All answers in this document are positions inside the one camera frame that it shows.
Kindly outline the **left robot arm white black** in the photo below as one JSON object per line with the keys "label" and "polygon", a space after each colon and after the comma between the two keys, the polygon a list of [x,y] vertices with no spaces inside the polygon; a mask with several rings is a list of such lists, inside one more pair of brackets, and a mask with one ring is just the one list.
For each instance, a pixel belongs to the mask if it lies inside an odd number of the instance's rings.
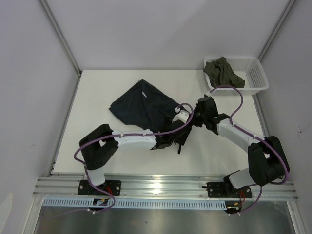
{"label": "left robot arm white black", "polygon": [[191,132],[190,121],[166,120],[160,132],[149,129],[140,132],[114,131],[109,124],[102,124],[79,141],[86,174],[90,179],[89,190],[95,195],[106,189],[104,166],[117,150],[160,150],[173,143],[183,146]]}

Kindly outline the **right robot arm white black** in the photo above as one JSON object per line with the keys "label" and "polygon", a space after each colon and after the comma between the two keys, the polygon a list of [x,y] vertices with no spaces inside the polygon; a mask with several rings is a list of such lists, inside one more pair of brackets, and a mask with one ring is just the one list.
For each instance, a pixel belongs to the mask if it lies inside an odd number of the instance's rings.
{"label": "right robot arm white black", "polygon": [[198,127],[205,125],[206,129],[230,140],[247,153],[248,168],[223,178],[225,195],[235,196],[251,185],[276,184],[276,179],[288,176],[290,167],[280,140],[275,136],[257,136],[235,124],[231,116],[218,112],[212,97],[205,96],[197,101],[192,121]]}

